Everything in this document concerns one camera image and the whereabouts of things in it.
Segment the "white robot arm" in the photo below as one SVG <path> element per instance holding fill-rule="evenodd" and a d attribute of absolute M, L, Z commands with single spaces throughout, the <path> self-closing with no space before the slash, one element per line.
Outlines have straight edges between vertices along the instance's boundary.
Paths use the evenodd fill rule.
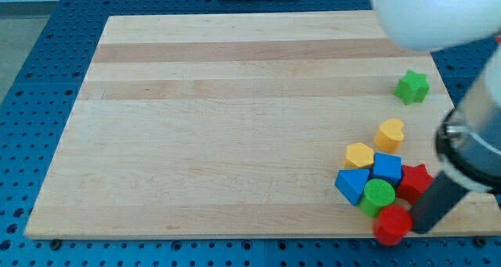
<path fill-rule="evenodd" d="M 389 38 L 436 52 L 500 31 L 500 0 L 370 0 Z M 443 171 L 479 193 L 500 191 L 500 53 L 495 52 L 435 138 Z"/>

